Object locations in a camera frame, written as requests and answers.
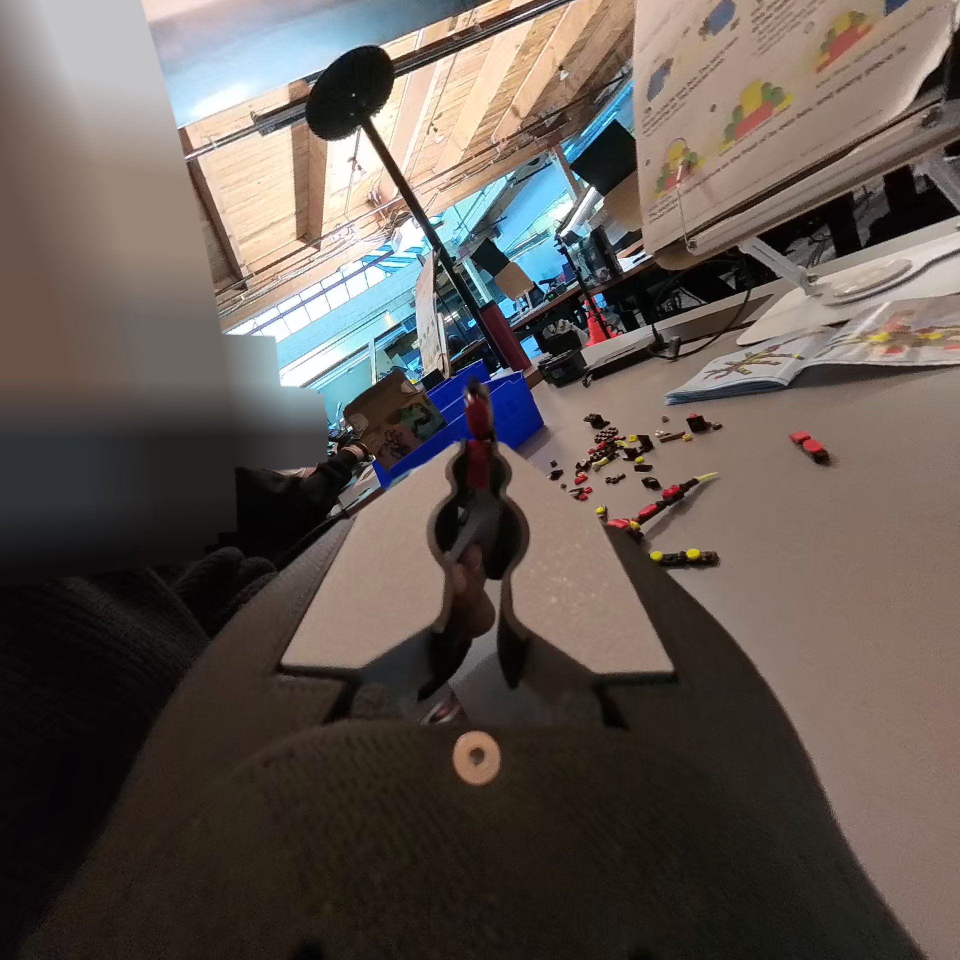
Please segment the pile of loose lego pieces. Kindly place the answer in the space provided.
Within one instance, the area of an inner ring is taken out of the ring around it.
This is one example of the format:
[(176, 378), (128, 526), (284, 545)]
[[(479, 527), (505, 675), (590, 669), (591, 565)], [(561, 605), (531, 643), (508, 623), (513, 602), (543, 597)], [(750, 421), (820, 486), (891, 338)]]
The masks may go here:
[(594, 428), (593, 446), (586, 450), (582, 459), (574, 462), (572, 467), (573, 498), (584, 501), (590, 494), (589, 480), (593, 474), (603, 472), (607, 467), (618, 462), (630, 465), (637, 474), (641, 474), (642, 486), (661, 494), (660, 490), (671, 485), (664, 485), (653, 475), (653, 463), (649, 462), (649, 455), (657, 445), (673, 442), (689, 443), (694, 437), (709, 434), (724, 428), (724, 424), (706, 418), (701, 414), (691, 414), (685, 420), (686, 427), (679, 431), (667, 431), (660, 428), (654, 435), (640, 433), (621, 434), (612, 423), (600, 414), (590, 414), (583, 419)]

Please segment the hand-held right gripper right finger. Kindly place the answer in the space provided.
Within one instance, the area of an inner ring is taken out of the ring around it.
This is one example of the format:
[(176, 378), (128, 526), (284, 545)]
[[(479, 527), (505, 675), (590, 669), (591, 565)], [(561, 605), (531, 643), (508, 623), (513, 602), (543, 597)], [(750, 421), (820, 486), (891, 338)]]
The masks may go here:
[(489, 578), (501, 585), (496, 651), (511, 689), (599, 689), (672, 679), (674, 664), (615, 545), (504, 444), (490, 466), (498, 514)]

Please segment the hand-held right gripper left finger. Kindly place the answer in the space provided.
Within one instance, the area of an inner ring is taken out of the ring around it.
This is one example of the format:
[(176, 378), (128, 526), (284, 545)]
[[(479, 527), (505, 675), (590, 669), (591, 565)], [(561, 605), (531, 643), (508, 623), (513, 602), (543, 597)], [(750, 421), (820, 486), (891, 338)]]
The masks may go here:
[(451, 562), (436, 527), (463, 451), (451, 444), (359, 510), (282, 655), (284, 672), (380, 684), (398, 698), (443, 684)]

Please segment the blue plastic bin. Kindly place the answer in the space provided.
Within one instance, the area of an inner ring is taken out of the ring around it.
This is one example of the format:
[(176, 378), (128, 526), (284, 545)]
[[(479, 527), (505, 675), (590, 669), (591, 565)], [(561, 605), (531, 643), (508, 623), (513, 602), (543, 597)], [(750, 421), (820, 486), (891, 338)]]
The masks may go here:
[[(446, 421), (430, 438), (414, 448), (396, 464), (383, 465), (373, 460), (373, 471), (382, 489), (404, 474), (417, 469), (450, 446), (458, 446), (470, 436), (464, 413), (464, 390), (468, 381), (487, 374), (486, 366), (475, 361), (451, 378), (426, 391), (427, 397)], [(544, 427), (542, 414), (534, 400), (531, 388), (521, 371), (500, 370), (498, 375), (483, 379), (489, 398), (498, 441), (516, 449)]]

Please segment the orange traffic cone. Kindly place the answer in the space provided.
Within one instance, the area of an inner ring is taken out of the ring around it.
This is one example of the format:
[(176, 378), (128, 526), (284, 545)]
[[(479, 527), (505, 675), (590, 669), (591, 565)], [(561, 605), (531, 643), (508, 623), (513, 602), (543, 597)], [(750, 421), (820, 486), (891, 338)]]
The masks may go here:
[(610, 306), (599, 306), (595, 299), (582, 301), (586, 318), (587, 339), (584, 347), (604, 344), (623, 335), (618, 312)]

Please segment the printed cardboard box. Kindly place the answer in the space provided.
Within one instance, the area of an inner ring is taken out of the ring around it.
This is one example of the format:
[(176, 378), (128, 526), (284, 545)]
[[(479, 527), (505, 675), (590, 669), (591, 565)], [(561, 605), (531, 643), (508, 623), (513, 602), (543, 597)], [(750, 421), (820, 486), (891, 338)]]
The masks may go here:
[(387, 470), (449, 425), (422, 385), (410, 381), (398, 368), (349, 402), (343, 418), (369, 454)]

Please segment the person's left hand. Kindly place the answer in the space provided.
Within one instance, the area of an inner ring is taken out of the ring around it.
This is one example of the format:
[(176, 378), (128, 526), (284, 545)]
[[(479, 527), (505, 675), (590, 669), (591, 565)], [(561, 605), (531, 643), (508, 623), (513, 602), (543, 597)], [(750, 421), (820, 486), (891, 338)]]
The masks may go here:
[(487, 576), (481, 549), (467, 547), (451, 571), (452, 605), (448, 627), (462, 642), (472, 642), (491, 630), (497, 610), (486, 591)]

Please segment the black power strip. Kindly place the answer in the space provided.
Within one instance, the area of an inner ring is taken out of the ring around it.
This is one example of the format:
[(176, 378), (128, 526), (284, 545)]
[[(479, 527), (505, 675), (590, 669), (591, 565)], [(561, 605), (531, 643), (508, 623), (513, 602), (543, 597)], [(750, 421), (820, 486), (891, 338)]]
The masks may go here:
[(586, 345), (581, 354), (586, 371), (593, 378), (604, 378), (650, 358), (654, 344), (653, 328), (643, 327), (603, 342)]

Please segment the black pole round top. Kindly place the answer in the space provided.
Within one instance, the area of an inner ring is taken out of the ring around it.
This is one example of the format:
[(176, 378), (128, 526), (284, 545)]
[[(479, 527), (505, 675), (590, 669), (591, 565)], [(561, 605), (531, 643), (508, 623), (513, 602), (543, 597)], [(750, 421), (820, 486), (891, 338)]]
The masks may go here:
[(343, 140), (358, 130), (366, 135), (487, 346), (500, 366), (506, 368), (506, 355), (483, 317), (476, 297), (458, 273), (453, 258), (376, 127), (374, 117), (388, 102), (394, 82), (395, 70), (389, 54), (378, 46), (357, 47), (339, 56), (320, 73), (307, 97), (305, 121), (315, 137), (327, 142)]

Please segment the small black case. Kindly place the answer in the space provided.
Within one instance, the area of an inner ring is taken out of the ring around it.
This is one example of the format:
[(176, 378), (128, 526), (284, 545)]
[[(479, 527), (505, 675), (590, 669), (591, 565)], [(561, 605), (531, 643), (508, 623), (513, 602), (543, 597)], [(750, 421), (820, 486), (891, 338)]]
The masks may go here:
[(538, 358), (536, 368), (543, 382), (557, 388), (580, 382), (590, 373), (590, 366), (579, 349), (543, 355)]

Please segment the dark red water bottle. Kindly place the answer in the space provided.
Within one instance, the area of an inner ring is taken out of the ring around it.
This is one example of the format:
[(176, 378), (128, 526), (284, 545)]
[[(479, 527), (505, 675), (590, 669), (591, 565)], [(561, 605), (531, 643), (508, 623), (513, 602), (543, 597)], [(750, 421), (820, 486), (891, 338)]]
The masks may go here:
[(499, 306), (494, 301), (488, 301), (479, 308), (484, 324), (485, 338), (490, 348), (496, 353), (501, 367), (511, 372), (521, 371), (523, 366), (517, 366), (515, 359), (513, 331), (509, 322), (504, 318)]

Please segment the large printed instruction sheet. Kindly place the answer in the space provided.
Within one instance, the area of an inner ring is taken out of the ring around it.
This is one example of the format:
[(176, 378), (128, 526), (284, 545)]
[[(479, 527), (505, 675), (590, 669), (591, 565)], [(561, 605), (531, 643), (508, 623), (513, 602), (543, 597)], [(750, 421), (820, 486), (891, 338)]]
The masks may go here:
[(636, 2), (645, 251), (694, 237), (899, 120), (948, 53), (958, 2)]

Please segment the red black lego assembly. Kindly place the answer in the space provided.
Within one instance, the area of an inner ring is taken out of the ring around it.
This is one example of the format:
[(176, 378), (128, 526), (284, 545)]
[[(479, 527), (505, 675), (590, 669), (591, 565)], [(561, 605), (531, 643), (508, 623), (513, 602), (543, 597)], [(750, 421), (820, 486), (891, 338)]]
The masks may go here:
[(458, 534), (447, 557), (454, 563), (472, 547), (483, 558), (492, 551), (498, 534), (500, 501), (495, 493), (493, 470), (498, 453), (494, 408), (488, 384), (471, 377), (463, 393), (463, 412), (469, 437), (465, 444), (465, 492)]

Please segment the person's black sweater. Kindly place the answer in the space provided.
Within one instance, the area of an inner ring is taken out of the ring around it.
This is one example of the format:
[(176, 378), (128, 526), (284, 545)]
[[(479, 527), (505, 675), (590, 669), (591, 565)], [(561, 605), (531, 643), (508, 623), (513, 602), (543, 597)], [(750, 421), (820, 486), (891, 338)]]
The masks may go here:
[(186, 673), (278, 572), (225, 547), (194, 562), (2, 586), (2, 958), (102, 833)]

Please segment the lego instruction booklet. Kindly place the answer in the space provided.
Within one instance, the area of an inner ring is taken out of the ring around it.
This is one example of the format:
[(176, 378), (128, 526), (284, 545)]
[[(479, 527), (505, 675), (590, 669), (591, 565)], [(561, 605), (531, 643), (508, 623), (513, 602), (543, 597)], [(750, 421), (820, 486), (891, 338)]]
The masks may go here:
[(816, 327), (745, 346), (708, 362), (668, 406), (787, 389), (825, 367), (913, 370), (959, 365), (959, 295), (887, 301), (836, 328)]

